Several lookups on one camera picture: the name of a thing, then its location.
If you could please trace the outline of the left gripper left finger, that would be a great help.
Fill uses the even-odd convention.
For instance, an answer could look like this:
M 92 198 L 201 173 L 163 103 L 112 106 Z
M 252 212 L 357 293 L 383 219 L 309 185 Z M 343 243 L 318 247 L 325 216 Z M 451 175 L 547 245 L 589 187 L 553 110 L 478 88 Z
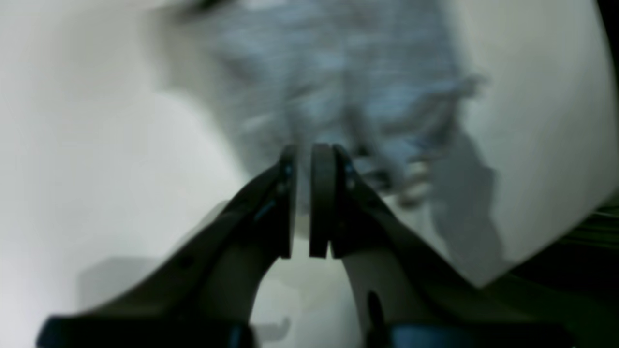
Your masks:
M 92 310 L 49 317 L 38 348 L 255 348 L 249 321 L 276 260 L 291 257 L 295 147 L 126 293 Z

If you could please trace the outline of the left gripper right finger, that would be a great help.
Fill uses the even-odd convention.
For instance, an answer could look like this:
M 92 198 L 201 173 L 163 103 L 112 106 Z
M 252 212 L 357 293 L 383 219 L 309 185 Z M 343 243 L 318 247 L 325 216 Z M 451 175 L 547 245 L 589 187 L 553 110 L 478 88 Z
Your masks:
M 572 348 L 559 323 L 469 284 L 363 181 L 340 145 L 311 151 L 309 255 L 343 263 L 366 348 Z

